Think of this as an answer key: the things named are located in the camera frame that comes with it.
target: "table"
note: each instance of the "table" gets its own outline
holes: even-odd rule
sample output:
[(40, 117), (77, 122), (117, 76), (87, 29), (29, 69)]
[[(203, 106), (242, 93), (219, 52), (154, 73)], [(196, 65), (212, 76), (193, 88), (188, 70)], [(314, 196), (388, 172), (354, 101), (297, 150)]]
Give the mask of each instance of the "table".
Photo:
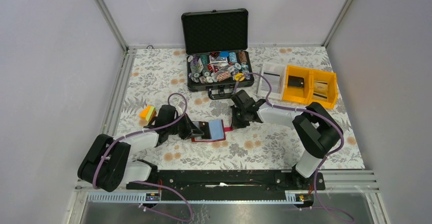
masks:
[[(332, 71), (324, 47), (260, 47), (247, 51), (252, 69), (257, 73), (263, 62)], [(253, 86), (245, 88), (255, 99), (258, 83), (257, 77)], [(222, 119), (226, 126), (230, 125), (229, 106), (233, 104), (230, 99), (210, 100), (207, 92), (188, 91), (184, 49), (139, 49), (115, 135), (119, 137), (141, 130), (145, 123), (140, 120), (139, 113), (147, 105), (159, 109), (167, 104), (168, 96), (174, 92), (187, 98), (187, 113), (193, 121)], [(180, 100), (172, 99), (174, 104)], [(272, 103), (299, 106), (275, 100)], [(363, 169), (364, 163), (340, 93), (336, 106), (328, 112), (342, 128), (345, 145), (331, 155), (322, 168)], [(213, 143), (192, 143), (174, 135), (159, 147), (143, 150), (129, 158), (144, 159), (161, 170), (286, 170), (300, 160), (304, 151), (293, 126), (252, 123), (248, 128), (226, 135), (226, 141)]]

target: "black briefcase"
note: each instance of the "black briefcase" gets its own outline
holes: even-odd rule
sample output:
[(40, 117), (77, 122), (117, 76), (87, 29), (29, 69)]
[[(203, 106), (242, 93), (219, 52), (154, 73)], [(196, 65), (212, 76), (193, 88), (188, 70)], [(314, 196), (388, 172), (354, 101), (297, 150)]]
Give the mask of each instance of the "black briefcase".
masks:
[[(248, 11), (236, 9), (184, 13), (181, 21), (188, 54), (186, 64), (189, 91), (207, 90), (209, 98), (213, 100), (231, 98), (232, 91), (226, 93), (225, 89), (234, 88), (236, 80), (232, 76), (246, 71), (252, 72), (249, 54), (245, 51), (248, 48)], [(220, 78), (218, 68), (213, 70), (209, 65), (210, 62), (218, 59), (220, 52), (230, 54), (226, 57), (230, 75), (228, 79), (222, 81), (218, 80), (218, 77)], [(200, 65), (195, 66), (198, 58)], [(231, 71), (230, 66), (236, 67), (234, 71)], [(253, 83), (254, 77), (249, 75), (239, 82), (238, 87), (250, 87)]]

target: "yellow round object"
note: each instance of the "yellow round object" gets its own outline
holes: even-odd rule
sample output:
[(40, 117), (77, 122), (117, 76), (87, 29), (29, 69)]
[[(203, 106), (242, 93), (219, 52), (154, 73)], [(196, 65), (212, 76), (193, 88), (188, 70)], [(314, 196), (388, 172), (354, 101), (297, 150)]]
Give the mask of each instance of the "yellow round object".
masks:
[(239, 80), (242, 75), (243, 75), (243, 73), (236, 74), (234, 77), (234, 80)]

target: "white plastic container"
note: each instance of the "white plastic container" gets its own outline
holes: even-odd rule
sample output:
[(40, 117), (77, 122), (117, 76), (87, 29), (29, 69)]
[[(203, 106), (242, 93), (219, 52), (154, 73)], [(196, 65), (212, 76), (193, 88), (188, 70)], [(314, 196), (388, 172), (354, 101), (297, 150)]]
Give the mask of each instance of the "white plastic container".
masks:
[[(272, 84), (272, 92), (269, 98), (282, 100), (282, 96), (285, 90), (285, 78), (286, 78), (286, 67), (287, 65), (264, 63), (261, 69), (261, 75), (265, 76)], [(267, 83), (263, 78), (260, 77), (258, 85), (258, 97), (265, 98), (268, 93)]]

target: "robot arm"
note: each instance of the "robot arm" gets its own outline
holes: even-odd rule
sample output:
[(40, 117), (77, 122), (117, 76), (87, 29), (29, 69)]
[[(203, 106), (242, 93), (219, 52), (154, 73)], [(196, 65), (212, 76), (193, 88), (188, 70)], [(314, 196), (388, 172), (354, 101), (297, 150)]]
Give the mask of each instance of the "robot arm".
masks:
[[(265, 99), (255, 101), (243, 90), (234, 94), (231, 99), (235, 104), (231, 107), (233, 129), (245, 128), (250, 122), (294, 125), (306, 150), (293, 170), (305, 179), (312, 176), (325, 155), (340, 139), (335, 128), (310, 113), (271, 107)], [(326, 117), (337, 125), (319, 103), (313, 102), (306, 109)]]

